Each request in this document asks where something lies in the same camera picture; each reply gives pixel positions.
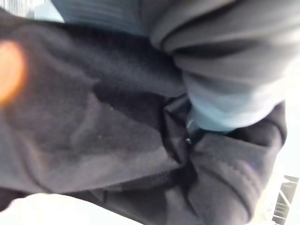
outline black fabric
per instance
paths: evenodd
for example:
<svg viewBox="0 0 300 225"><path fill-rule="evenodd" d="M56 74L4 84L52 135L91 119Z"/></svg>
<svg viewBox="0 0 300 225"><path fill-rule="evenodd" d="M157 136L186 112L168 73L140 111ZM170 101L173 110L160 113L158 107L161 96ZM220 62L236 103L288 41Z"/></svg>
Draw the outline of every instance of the black fabric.
<svg viewBox="0 0 300 225"><path fill-rule="evenodd" d="M299 13L297 0L179 0L150 38L215 92L245 92L284 77L298 57Z"/></svg>
<svg viewBox="0 0 300 225"><path fill-rule="evenodd" d="M0 16L1 39L28 64L1 109L0 187L76 196L146 225L249 221L285 141L283 104L190 144L180 73L146 39Z"/></svg>

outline black cloth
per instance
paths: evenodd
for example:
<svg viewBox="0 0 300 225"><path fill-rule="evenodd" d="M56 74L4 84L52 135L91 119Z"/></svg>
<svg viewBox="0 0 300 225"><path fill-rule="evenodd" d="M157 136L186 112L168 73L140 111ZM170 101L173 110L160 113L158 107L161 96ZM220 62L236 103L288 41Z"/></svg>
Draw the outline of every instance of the black cloth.
<svg viewBox="0 0 300 225"><path fill-rule="evenodd" d="M249 221L285 141L284 104L190 143L180 72L146 38L0 17L28 65L0 114L4 195L76 196L146 225Z"/></svg>

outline gray sleeve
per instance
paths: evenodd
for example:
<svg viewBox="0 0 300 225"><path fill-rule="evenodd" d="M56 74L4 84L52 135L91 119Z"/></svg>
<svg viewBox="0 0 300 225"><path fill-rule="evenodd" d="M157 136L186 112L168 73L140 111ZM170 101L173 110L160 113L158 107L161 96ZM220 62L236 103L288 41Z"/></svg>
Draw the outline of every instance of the gray sleeve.
<svg viewBox="0 0 300 225"><path fill-rule="evenodd" d="M299 61L299 25L298 0L181 0L151 41L182 69L196 123L229 131L284 100Z"/></svg>

